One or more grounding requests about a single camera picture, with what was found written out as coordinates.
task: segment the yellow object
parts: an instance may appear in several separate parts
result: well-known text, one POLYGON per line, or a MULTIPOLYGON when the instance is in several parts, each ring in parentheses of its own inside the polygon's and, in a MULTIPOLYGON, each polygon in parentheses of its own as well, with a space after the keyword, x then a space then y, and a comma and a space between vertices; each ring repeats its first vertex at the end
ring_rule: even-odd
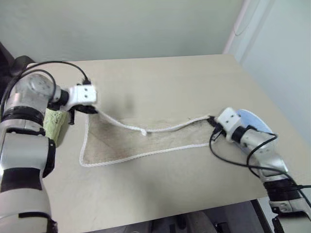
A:
POLYGON ((65 122, 66 116, 67 112, 53 111, 50 109, 47 109, 45 111, 45 117, 43 121, 45 136, 49 139, 52 139, 55 142, 56 146, 58 146, 58 135, 62 125, 65 122))

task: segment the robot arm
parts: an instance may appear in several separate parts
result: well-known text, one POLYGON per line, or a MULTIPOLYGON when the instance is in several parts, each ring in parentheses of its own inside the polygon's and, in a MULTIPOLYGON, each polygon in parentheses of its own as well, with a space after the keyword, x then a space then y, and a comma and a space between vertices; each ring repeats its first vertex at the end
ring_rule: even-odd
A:
POLYGON ((0 123, 1 232, 57 232, 42 182, 55 158, 55 143, 43 129, 45 110, 68 111, 95 101, 90 84, 62 90, 38 73, 16 83, 0 123))
MULTIPOLYGON (((303 215, 311 227, 311 208, 294 180, 286 175, 288 169, 276 152, 275 142, 271 140, 274 135, 259 132, 252 126, 244 127, 240 116, 232 108, 226 108, 216 122, 221 125, 228 142, 237 143, 247 154, 254 151, 252 157, 256 166, 277 169, 258 169, 257 172, 267 190, 271 209, 278 214, 278 218, 298 218, 303 215)), ((273 221, 276 225, 279 224, 278 218, 273 221)))

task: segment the wall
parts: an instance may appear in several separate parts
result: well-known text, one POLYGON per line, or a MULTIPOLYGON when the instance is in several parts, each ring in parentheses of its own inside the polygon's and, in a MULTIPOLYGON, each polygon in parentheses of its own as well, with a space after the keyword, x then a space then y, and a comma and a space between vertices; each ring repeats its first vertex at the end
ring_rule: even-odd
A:
POLYGON ((240 63, 311 145, 310 0, 271 2, 240 63))
POLYGON ((222 52, 242 0, 3 0, 0 41, 35 61, 222 52))

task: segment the black cable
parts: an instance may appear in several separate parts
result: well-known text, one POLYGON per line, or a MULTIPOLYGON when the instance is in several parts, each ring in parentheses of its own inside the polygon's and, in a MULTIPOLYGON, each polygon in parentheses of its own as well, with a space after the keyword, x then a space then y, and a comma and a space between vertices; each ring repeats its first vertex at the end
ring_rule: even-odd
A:
MULTIPOLYGON (((61 64, 66 64, 66 65, 69 65, 69 66, 72 66, 72 67, 75 67, 77 68, 84 76, 84 81, 83 81, 83 84, 90 84, 91 82, 89 81, 87 75, 85 74, 85 72, 80 68, 78 67, 77 65, 73 64, 73 63, 70 63, 70 62, 64 62, 64 61, 47 61, 47 62, 41 62, 41 63, 37 63, 37 64, 34 64, 26 69, 24 69, 23 71, 21 71, 17 76, 15 76, 7 85, 4 93, 3 93, 3 96, 2 96, 2 99, 1 99, 1 103, 0 103, 0 122, 2 121, 2 116, 3 116, 3 112, 4 112, 4 105, 6 103, 6 101, 8 100, 9 96, 10 96, 10 92, 11 90, 13 89, 14 85, 21 79, 21 76, 23 75, 24 72, 34 68, 34 67, 38 67, 38 66, 41 66, 41 65, 44 65, 44 64, 50 64, 50 63, 61 63, 61 64)), ((52 77, 52 75, 49 73, 48 74, 49 77, 52 79, 52 81, 54 80, 54 78, 52 77)))
MULTIPOLYGON (((247 156, 247 158, 246 158, 246 164, 247 164, 247 165, 249 165, 250 158, 252 157, 252 155, 253 155, 258 149, 260 149, 260 148, 263 147, 264 145, 268 144, 269 142, 272 142, 272 141, 274 141, 274 140, 277 139, 277 135, 276 135, 276 134, 274 134, 274 133, 267 133, 267 134, 273 135, 274 137, 270 138, 270 139, 267 140, 267 141, 264 141, 264 142, 261 143, 259 146, 255 147, 255 148, 248 154, 248 156, 247 156)), ((259 178, 259 175, 256 174, 251 168, 248 168, 248 169, 249 169, 256 177, 259 178)))
POLYGON ((55 93, 56 93, 56 81, 55 81, 55 78, 49 73, 47 72, 46 70, 43 70, 43 69, 34 69, 34 70, 31 70, 31 71, 28 71, 28 72, 22 72, 20 73, 19 75, 15 76, 7 85, 4 93, 3 93, 3 96, 2 96, 2 100, 1 100, 1 103, 0 103, 0 122, 2 122, 2 116, 3 116, 3 112, 4 112, 4 105, 6 103, 6 101, 8 100, 9 96, 10 96, 10 93, 13 89, 13 87, 15 86, 15 84, 21 80, 23 77, 25 77, 26 75, 28 74, 31 74, 31 73, 34 73, 34 72, 43 72, 45 74, 47 74, 50 79, 52 80, 53 82, 53 92, 52 92, 52 96, 50 97, 50 100, 53 99, 55 93))
POLYGON ((27 70, 30 70, 30 69, 32 69, 32 68, 34 68, 34 67, 38 67, 38 66, 41 66, 41 65, 44 65, 44 64, 50 64, 50 63, 61 63, 61 64, 66 64, 66 65, 75 67, 75 68, 77 68, 77 69, 83 74, 84 80, 85 80, 86 82, 89 82, 89 79, 88 79, 87 75, 85 74, 85 72, 84 72, 80 67, 78 67, 77 65, 75 65, 75 64, 73 64, 73 63, 70 63, 70 62, 63 62, 63 61, 47 61, 47 62, 40 62, 40 63, 34 64, 34 65, 32 65, 32 66, 30 66, 30 67, 24 69, 20 74, 22 74, 23 72, 25 72, 25 71, 27 71, 27 70))
POLYGON ((300 185, 302 188, 311 188, 311 185, 300 185))
MULTIPOLYGON (((275 172, 278 172, 280 174, 283 174, 285 176, 287 176, 288 179, 290 179, 293 184, 297 187, 299 187, 296 183, 296 181, 287 173, 287 172, 284 172, 282 170, 279 170, 279 169, 276 169, 276 168, 271 168, 271 167, 264 167, 264 166, 254 166, 254 165, 247 165, 247 164, 242 164, 242 163, 238 163, 238 162, 234 162, 234 161, 230 161, 228 159, 225 159, 223 157, 220 157, 214 150, 213 150, 213 147, 212 147, 212 140, 213 140, 213 136, 219 132, 219 130, 222 130, 222 128, 218 128, 216 127, 215 130, 213 131, 213 133, 211 134, 210 138, 209 138, 209 149, 210 151, 212 152, 212 154, 214 156, 216 156, 218 159, 226 162, 226 163, 229 163, 229 164, 233 164, 233 165, 237 165, 237 166, 242 166, 242 167, 247 167, 247 168, 255 168, 255 169, 261 169, 261 170, 269 170, 269 171, 275 171, 275 172)), ((308 206, 311 208, 311 203, 309 201, 309 199, 306 197, 306 195, 302 192, 301 189, 298 190, 298 192, 301 194, 301 196, 306 200, 306 203, 308 204, 308 206)))

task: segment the beige tabletop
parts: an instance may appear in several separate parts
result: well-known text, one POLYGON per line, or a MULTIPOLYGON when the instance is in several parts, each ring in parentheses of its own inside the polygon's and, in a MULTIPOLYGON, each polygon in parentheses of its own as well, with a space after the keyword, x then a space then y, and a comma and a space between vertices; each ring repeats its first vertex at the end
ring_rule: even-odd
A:
MULTIPOLYGON (((97 88, 96 106, 119 119, 216 115, 228 106, 256 113, 279 134, 278 152, 296 181, 310 183, 310 148, 233 56, 75 63, 97 88)), ((71 67, 44 68, 61 87, 81 82, 81 74, 71 67)), ((82 167, 85 118, 76 115, 56 151, 55 169, 44 179, 60 233, 89 232, 266 196, 248 169, 219 161, 208 147, 82 167)), ((245 161, 238 148, 223 140, 215 148, 222 156, 245 161)))

